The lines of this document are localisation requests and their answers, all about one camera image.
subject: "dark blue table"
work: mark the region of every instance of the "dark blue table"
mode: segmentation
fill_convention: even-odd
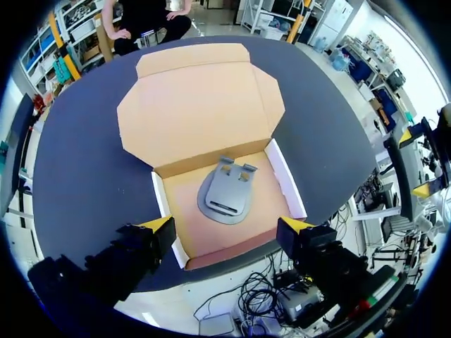
[[[286,112],[273,136],[291,169],[309,222],[319,224],[329,218],[369,176],[376,162],[356,115],[322,70],[295,46],[256,37],[203,37],[161,44],[93,70],[51,108],[34,171],[35,226],[45,256],[64,254],[84,266],[85,256],[108,246],[124,223],[160,217],[152,169],[123,150],[116,107],[137,79],[135,65],[142,54],[215,42],[244,44],[252,63],[278,80]],[[274,241],[193,271],[181,270],[170,252],[137,291],[214,277],[276,249]]]

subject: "gray device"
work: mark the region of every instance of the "gray device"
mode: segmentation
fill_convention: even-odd
[[[240,329],[235,324],[230,313],[217,315],[199,321],[199,336],[242,337]]]
[[[221,157],[197,193],[199,210],[206,217],[224,224],[232,225],[244,220],[250,209],[256,170],[252,165],[237,165],[234,160]]]
[[[280,293],[277,298],[290,321],[293,322],[309,304],[315,304],[321,300],[320,294],[317,287],[310,287],[306,294],[304,292],[287,290]]]

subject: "leg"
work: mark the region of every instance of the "leg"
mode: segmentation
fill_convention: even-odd
[[[136,39],[117,39],[114,42],[114,51],[119,55],[126,55],[132,51],[139,50],[138,46],[134,44]]]
[[[166,28],[167,31],[166,36],[161,43],[179,40],[190,29],[191,19],[184,15],[176,16],[169,21],[165,18],[161,26]]]

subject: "cardboard box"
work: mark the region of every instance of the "cardboard box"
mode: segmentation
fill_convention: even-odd
[[[277,81],[241,44],[200,44],[141,57],[138,81],[118,106],[123,148],[154,167],[161,216],[172,215],[181,268],[244,254],[276,238],[283,215],[306,218],[271,134],[285,112]],[[258,168],[252,205],[236,225],[205,217],[197,192],[220,156]]]
[[[376,97],[374,99],[369,100],[369,104],[371,104],[371,107],[373,107],[375,111],[378,111],[380,108],[382,108],[382,104]]]
[[[105,62],[113,60],[114,41],[106,35],[105,28],[101,19],[101,13],[94,16],[94,25],[96,27],[97,39],[99,40],[100,51],[104,56]]]
[[[100,54],[99,46],[92,47],[90,50],[83,53],[83,60],[86,62],[98,54]]]

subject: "person's hand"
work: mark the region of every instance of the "person's hand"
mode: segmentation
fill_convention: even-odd
[[[186,15],[185,11],[175,11],[175,12],[170,12],[167,16],[166,19],[167,21],[174,19],[176,16],[179,15]]]
[[[118,30],[117,32],[114,32],[111,36],[109,36],[112,40],[117,39],[131,39],[132,35],[127,30]]]

